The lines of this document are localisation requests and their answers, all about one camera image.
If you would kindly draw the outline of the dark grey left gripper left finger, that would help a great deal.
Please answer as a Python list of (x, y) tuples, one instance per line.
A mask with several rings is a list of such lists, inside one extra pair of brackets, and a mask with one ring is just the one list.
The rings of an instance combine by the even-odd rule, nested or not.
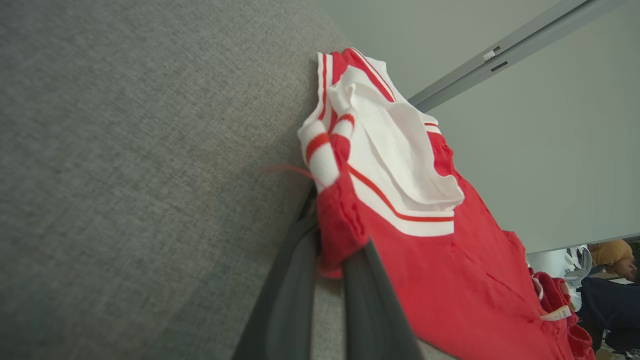
[(308, 360), (320, 228), (309, 185), (233, 353), (234, 360)]

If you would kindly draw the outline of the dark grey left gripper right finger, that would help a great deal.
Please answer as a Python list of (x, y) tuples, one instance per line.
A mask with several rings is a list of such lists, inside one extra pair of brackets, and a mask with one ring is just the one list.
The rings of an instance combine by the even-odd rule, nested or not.
[(422, 360), (418, 340), (373, 240), (349, 256), (342, 270), (346, 359)]

